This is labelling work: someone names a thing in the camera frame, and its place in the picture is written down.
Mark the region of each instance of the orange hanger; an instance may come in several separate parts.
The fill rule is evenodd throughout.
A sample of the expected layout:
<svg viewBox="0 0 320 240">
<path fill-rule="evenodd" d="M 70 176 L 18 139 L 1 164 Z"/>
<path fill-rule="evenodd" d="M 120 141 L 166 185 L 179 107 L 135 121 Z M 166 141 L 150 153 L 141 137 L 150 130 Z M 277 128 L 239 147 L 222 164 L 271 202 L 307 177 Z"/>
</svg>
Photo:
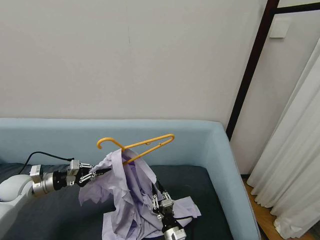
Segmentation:
<svg viewBox="0 0 320 240">
<path fill-rule="evenodd" d="M 161 142 L 159 143 L 157 146 L 154 146 L 152 148 L 150 148 L 149 150 L 143 152 L 143 153 L 140 153 L 139 155 L 131 158 L 130 160 L 128 161 L 125 161 L 123 163 L 123 165 L 127 165 L 131 162 L 133 162 L 134 160 L 137 160 L 138 158 L 141 158 L 143 157 L 144 155 L 147 155 L 148 153 L 151 153 L 152 151 L 158 149 L 158 148 L 161 148 L 162 146 L 172 142 L 174 139 L 175 139 L 175 135 L 170 133 L 170 134 L 166 134 L 166 135 L 163 135 L 163 136 L 158 136 L 158 137 L 155 137 L 155 138 L 151 138 L 151 139 L 148 139 L 148 140 L 145 140 L 145 141 L 140 141 L 140 142 L 137 142 L 137 143 L 134 143 L 134 144 L 131 144 L 131 145 L 128 145 L 128 146 L 122 146 L 119 142 L 117 142 L 114 138 L 112 137 L 104 137 L 104 138 L 101 138 L 97 143 L 96 143 L 96 146 L 98 147 L 98 149 L 102 149 L 101 147 L 101 143 L 105 142 L 105 141 L 111 141 L 113 142 L 115 145 L 119 146 L 121 149 L 122 149 L 122 152 L 126 149 L 130 149 L 130 148 L 134 148 L 134 147 L 137 147 L 137 146 L 140 146 L 140 145 L 143 145 L 143 144 L 146 144 L 146 145 L 149 145 L 150 143 L 152 142 L 155 142 L 155 141 L 158 141 L 160 139 L 165 139 L 165 138 L 170 138 L 164 142 Z"/>
</svg>

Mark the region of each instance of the dark gray cushion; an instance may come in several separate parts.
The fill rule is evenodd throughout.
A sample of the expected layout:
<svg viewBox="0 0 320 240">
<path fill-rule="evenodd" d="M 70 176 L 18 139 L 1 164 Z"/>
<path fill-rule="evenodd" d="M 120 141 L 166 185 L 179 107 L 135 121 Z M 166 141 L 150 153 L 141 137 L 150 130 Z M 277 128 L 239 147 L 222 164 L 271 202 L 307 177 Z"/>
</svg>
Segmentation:
<svg viewBox="0 0 320 240">
<path fill-rule="evenodd" d="M 16 175 L 22 166 L 0 164 L 0 183 Z M 28 165 L 23 174 L 29 174 L 30 168 Z M 198 206 L 202 216 L 185 227 L 187 239 L 233 239 L 205 168 L 186 165 L 151 168 L 173 199 L 191 196 Z M 44 165 L 45 172 L 65 169 L 65 165 Z M 78 186 L 65 187 L 28 203 L 3 240 L 101 239 L 103 213 L 115 210 L 113 200 L 98 204 L 87 201 L 80 206 L 78 193 Z"/>
</svg>

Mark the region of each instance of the hanger hook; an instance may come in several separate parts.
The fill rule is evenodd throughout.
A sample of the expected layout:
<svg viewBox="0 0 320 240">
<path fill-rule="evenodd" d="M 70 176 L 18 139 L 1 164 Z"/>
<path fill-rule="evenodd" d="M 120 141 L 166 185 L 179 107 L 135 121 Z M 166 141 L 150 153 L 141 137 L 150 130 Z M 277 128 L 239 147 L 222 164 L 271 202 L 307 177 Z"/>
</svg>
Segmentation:
<svg viewBox="0 0 320 240">
<path fill-rule="evenodd" d="M 124 146 L 122 146 L 119 142 L 117 142 L 114 138 L 112 137 L 104 137 L 104 138 L 101 138 L 97 143 L 96 143 L 96 146 L 98 149 L 102 149 L 101 147 L 101 143 L 105 142 L 105 141 L 111 141 L 113 142 L 115 145 L 119 146 L 122 151 L 126 150 L 126 148 Z"/>
</svg>

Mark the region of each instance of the wall switch plate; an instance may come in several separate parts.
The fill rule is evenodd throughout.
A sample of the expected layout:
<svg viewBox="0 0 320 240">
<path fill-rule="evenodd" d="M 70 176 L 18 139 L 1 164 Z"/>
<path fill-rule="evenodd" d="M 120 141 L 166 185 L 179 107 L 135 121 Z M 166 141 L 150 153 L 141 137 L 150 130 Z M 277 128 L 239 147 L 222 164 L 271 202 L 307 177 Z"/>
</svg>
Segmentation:
<svg viewBox="0 0 320 240">
<path fill-rule="evenodd" d="M 270 30 L 269 38 L 283 39 L 286 37 L 289 26 L 291 24 L 291 18 L 277 17 L 274 18 L 273 24 Z"/>
</svg>

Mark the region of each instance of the sheer curtain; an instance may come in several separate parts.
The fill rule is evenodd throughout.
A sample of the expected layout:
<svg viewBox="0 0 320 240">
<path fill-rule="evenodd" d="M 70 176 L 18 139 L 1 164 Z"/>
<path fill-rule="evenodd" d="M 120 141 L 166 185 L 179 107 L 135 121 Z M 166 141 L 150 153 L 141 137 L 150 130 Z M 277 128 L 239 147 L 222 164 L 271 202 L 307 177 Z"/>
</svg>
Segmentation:
<svg viewBox="0 0 320 240">
<path fill-rule="evenodd" d="M 320 220 L 320 40 L 247 183 L 284 238 Z"/>
</svg>

